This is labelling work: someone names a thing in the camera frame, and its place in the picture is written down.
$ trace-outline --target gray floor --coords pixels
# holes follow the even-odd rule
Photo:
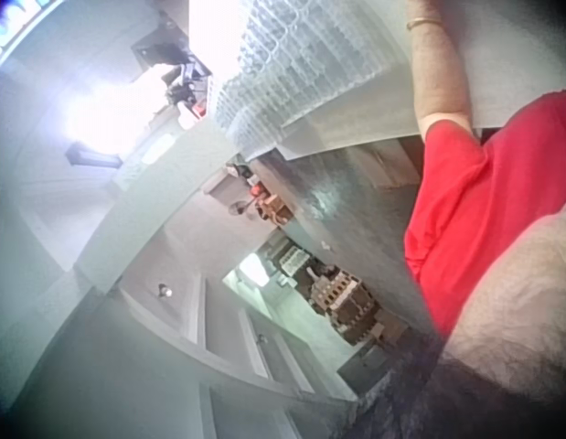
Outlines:
[[[294,212],[285,227],[290,238],[322,261],[362,278],[381,305],[431,333],[402,249],[418,186],[375,187],[351,160],[349,149],[290,162],[271,151],[252,161],[251,168]]]

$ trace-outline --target wall sconce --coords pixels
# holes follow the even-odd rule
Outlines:
[[[117,155],[98,153],[80,142],[71,144],[65,156],[72,166],[111,167],[118,169],[123,163],[122,159]]]
[[[168,286],[166,286],[165,284],[159,284],[158,285],[158,296],[160,298],[165,298],[165,297],[171,297],[173,295],[173,290],[171,290]]]

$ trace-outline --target bracelet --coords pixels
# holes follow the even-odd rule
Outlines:
[[[411,21],[409,21],[407,23],[407,30],[411,30],[414,27],[417,27],[418,25],[424,25],[425,23],[429,23],[432,25],[437,25],[437,26],[441,26],[443,27],[443,23],[441,22],[441,20],[437,19],[437,18],[415,18]]]

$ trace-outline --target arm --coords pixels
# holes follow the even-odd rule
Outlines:
[[[436,0],[406,0],[407,17],[441,20]],[[423,23],[411,29],[414,109],[422,139],[429,127],[450,120],[472,132],[467,79],[445,30]]]

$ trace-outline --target red shirt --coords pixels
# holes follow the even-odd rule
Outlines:
[[[448,336],[487,268],[566,202],[566,91],[542,96],[481,147],[450,121],[429,129],[405,258]]]

